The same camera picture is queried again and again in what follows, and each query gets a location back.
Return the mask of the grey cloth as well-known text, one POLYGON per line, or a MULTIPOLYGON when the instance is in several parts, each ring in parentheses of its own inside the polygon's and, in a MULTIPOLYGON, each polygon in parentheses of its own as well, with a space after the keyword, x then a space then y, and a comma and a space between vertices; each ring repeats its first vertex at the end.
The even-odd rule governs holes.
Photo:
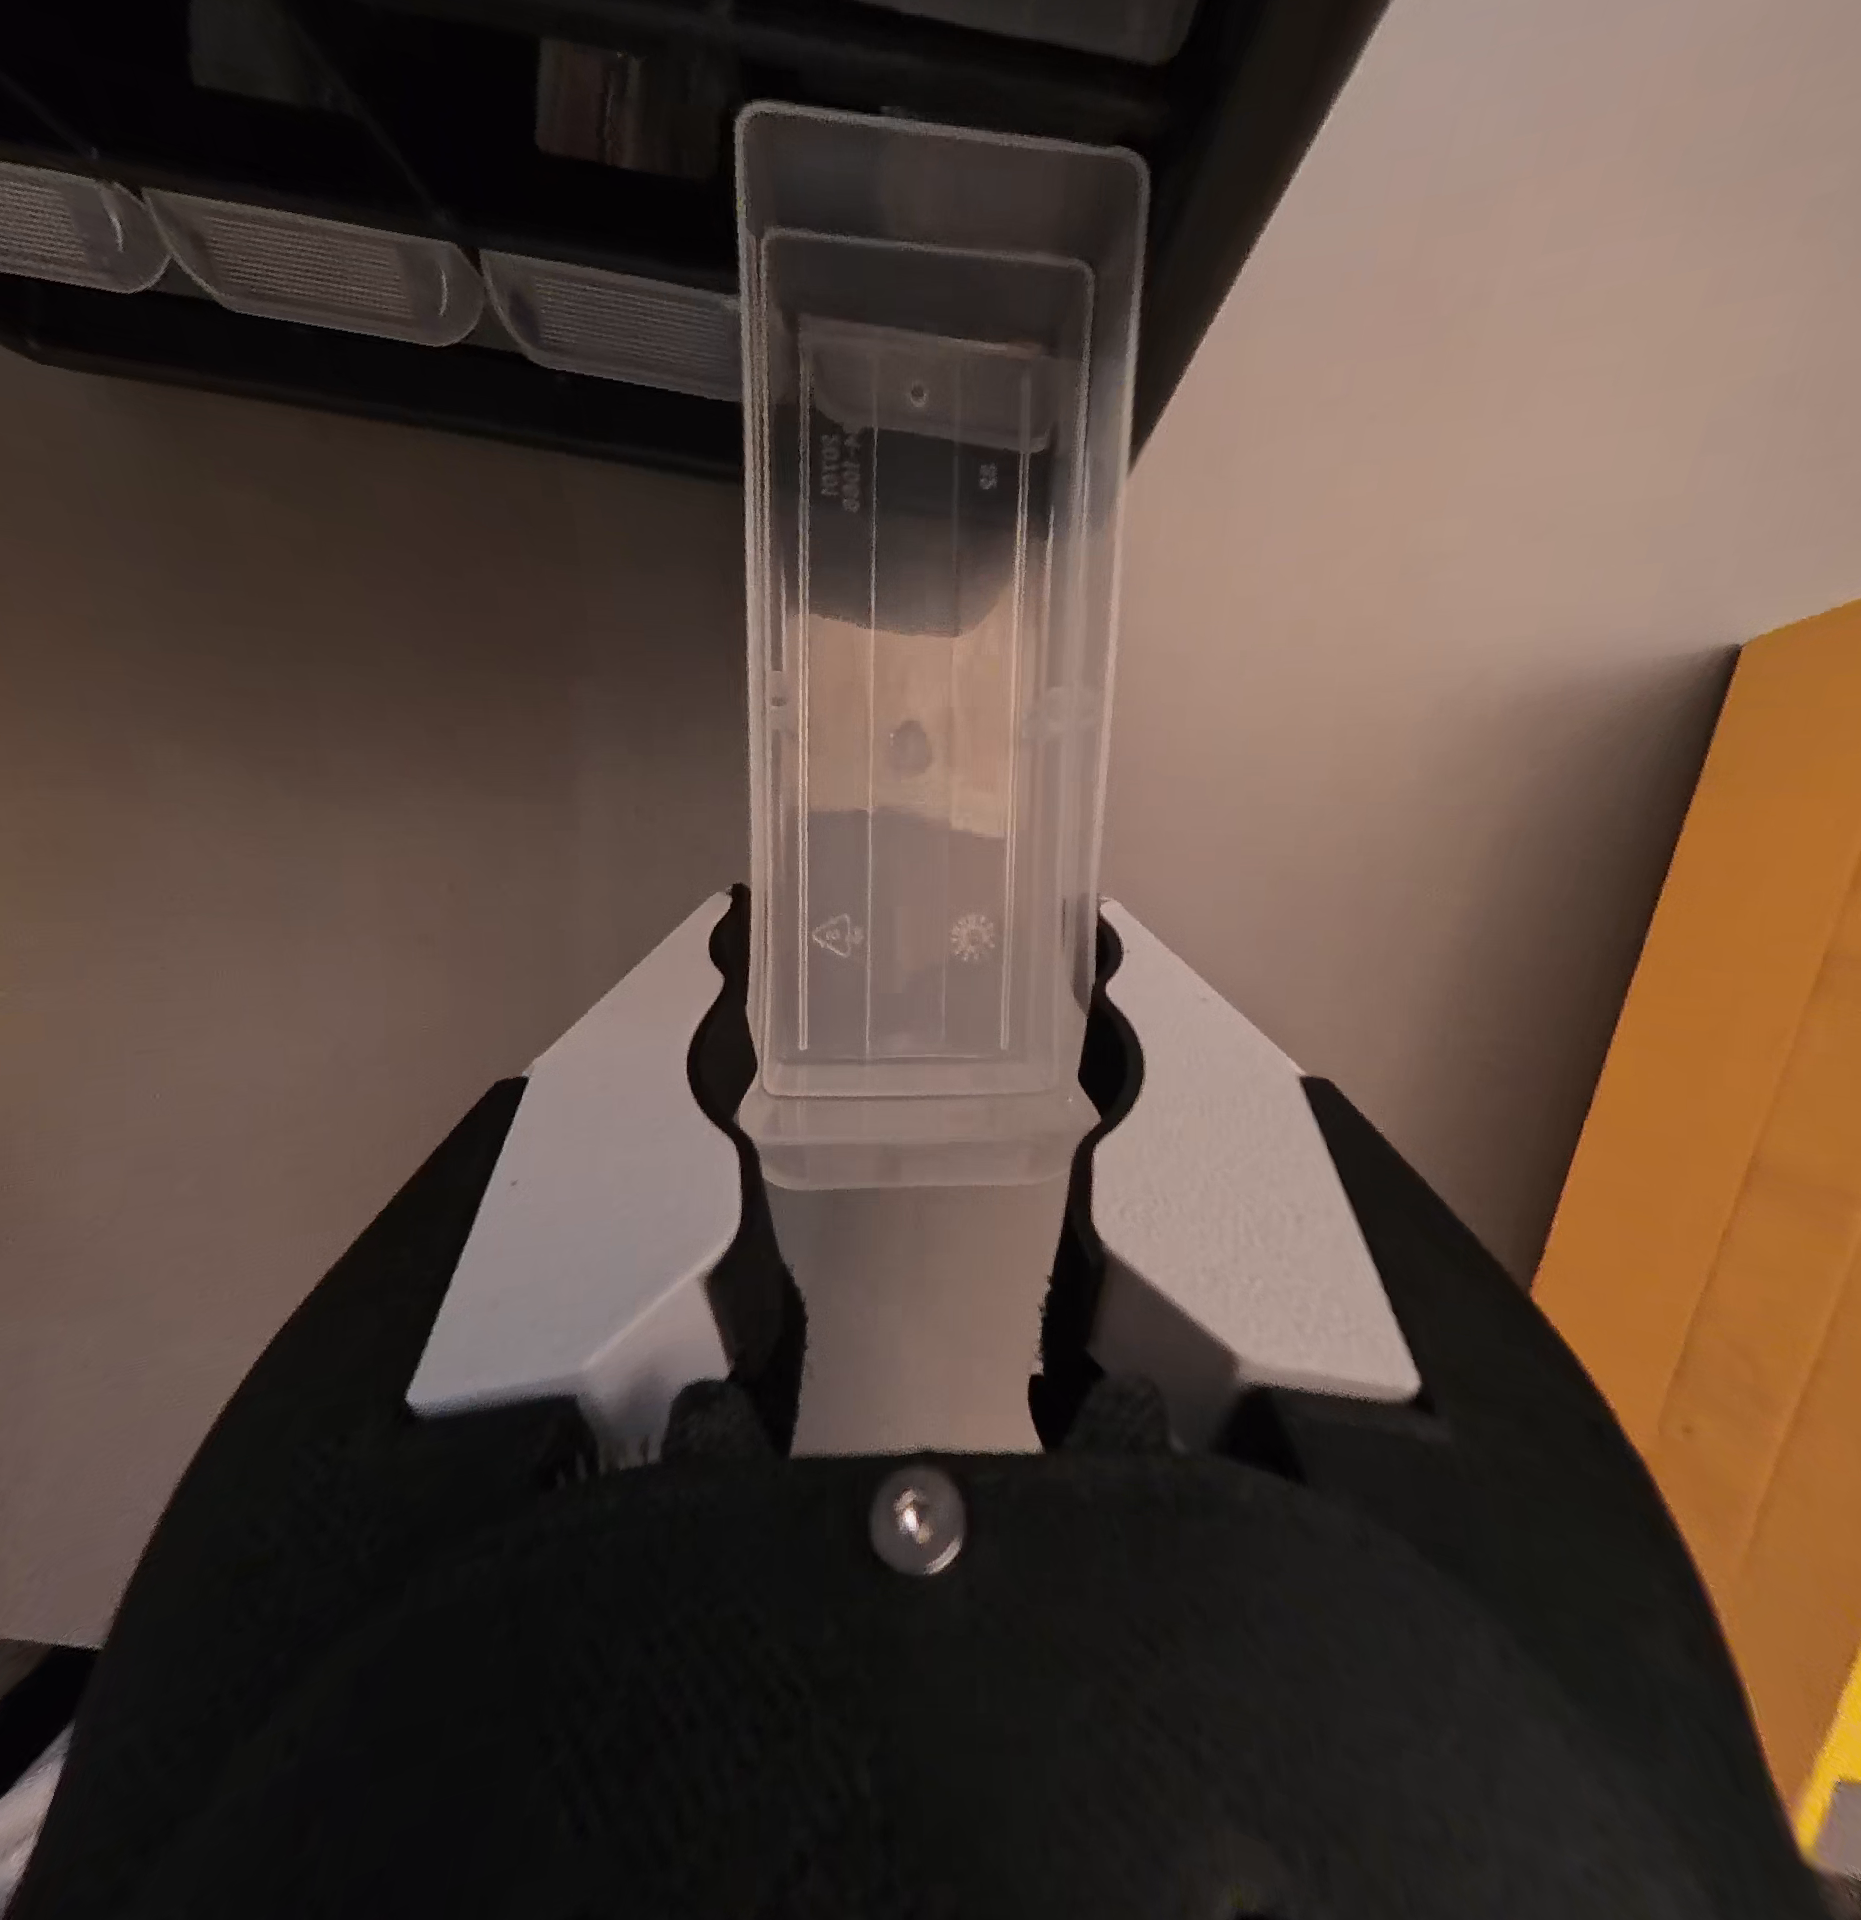
POLYGON ((89 1646, 0 1640, 0 1918, 46 1821, 93 1663, 89 1646))

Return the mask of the yellow plastic bin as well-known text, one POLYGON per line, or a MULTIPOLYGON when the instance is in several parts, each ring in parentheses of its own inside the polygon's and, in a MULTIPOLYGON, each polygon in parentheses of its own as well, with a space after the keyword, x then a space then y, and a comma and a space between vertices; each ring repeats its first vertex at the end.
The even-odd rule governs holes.
POLYGON ((1734 662, 1534 1299, 1659 1481, 1798 1849, 1861 1834, 1861 599, 1734 662))

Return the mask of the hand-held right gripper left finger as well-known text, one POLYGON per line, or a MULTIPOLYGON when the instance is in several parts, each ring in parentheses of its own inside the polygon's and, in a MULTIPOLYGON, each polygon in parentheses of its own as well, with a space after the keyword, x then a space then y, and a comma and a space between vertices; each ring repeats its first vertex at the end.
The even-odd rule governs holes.
POLYGON ((805 1299, 740 1132, 752 895, 699 905, 527 1070, 404 1402, 565 1398, 605 1462, 664 1457, 676 1396, 734 1384, 790 1451, 805 1299))

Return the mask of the black drawer cabinet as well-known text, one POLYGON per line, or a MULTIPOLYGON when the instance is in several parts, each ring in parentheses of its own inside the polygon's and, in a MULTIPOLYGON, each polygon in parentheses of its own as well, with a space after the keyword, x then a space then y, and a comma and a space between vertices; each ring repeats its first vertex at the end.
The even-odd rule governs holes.
POLYGON ((758 100, 1124 147, 1151 168, 1133 446, 1381 2, 0 2, 0 159, 734 289, 758 100))

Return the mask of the clear plastic drawer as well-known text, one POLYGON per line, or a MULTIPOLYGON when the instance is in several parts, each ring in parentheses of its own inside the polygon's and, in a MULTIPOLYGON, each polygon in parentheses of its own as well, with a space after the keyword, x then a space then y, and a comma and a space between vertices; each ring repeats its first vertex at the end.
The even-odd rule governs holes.
POLYGON ((149 187, 154 225, 220 309, 302 327, 452 349, 485 312, 485 279, 435 236, 149 187))
POLYGON ((790 1189, 1089 1135, 1148 165, 752 102, 732 132, 754 1082, 790 1189))
POLYGON ((167 265, 165 233, 129 187, 0 159, 0 274, 147 294, 167 265))
POLYGON ((480 253, 490 306, 539 368, 715 403, 742 398, 732 294, 520 253, 480 253))

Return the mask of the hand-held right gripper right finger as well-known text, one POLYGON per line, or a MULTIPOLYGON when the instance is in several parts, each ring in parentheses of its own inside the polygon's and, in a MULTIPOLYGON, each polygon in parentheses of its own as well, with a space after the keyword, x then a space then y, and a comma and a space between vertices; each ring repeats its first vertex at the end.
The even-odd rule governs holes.
POLYGON ((1027 1409, 1059 1449, 1102 1381, 1140 1381, 1180 1451, 1265 1396, 1415 1409, 1421 1371, 1289 1052, 1102 901, 1027 1409))

